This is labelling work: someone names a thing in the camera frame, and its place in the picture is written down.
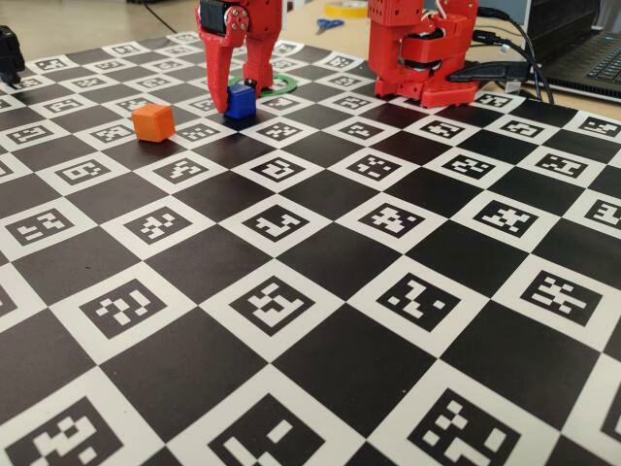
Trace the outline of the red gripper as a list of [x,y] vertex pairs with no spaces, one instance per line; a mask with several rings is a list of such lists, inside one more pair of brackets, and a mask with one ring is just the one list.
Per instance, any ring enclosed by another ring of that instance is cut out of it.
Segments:
[[281,1],[201,0],[198,3],[196,21],[199,37],[205,46],[208,90],[220,113],[225,113],[228,108],[227,86],[232,53],[244,39],[244,79],[254,82],[256,92],[272,85],[270,59],[280,33],[281,16]]

